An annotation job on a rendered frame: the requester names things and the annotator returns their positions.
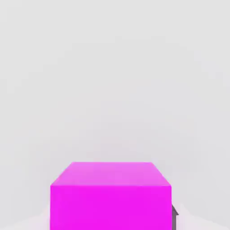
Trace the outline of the small magenta cube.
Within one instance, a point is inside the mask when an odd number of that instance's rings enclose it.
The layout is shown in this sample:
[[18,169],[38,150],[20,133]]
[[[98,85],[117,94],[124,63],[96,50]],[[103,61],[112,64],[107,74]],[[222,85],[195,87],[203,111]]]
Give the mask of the small magenta cube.
[[50,230],[172,230],[172,188],[151,162],[73,162],[51,184]]

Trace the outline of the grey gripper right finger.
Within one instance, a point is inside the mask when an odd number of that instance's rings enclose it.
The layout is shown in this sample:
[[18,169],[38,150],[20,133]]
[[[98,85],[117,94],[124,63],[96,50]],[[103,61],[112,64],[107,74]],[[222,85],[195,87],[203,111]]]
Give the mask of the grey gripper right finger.
[[183,203],[173,204],[178,215],[173,220],[174,230],[223,230],[223,226],[192,215]]

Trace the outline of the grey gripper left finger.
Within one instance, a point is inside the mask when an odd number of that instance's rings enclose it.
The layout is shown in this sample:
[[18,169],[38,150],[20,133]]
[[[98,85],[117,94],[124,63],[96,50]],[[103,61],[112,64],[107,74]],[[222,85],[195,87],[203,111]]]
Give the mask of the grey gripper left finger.
[[9,226],[7,230],[50,230],[49,224],[50,207],[47,206],[41,214]]

